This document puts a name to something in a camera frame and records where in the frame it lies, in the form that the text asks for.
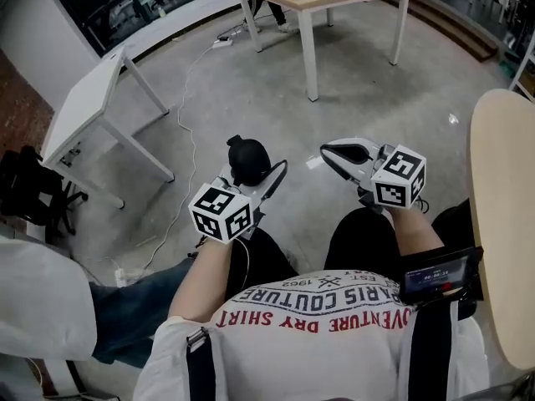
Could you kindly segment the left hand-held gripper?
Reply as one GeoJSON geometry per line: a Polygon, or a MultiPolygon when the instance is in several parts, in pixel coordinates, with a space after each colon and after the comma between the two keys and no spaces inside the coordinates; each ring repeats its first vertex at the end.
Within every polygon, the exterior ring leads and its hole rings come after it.
{"type": "Polygon", "coordinates": [[[250,238],[264,217],[261,204],[273,196],[287,173],[288,162],[281,160],[260,184],[237,186],[233,183],[232,167],[226,163],[189,203],[196,231],[223,244],[239,236],[250,238]]]}

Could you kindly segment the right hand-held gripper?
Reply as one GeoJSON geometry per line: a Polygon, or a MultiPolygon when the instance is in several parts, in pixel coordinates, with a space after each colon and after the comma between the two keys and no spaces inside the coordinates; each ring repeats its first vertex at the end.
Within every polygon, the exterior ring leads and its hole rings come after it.
{"type": "Polygon", "coordinates": [[[378,213],[410,209],[425,187],[426,157],[403,145],[378,148],[365,138],[342,138],[322,145],[320,155],[344,180],[360,183],[359,202],[378,213]]]}

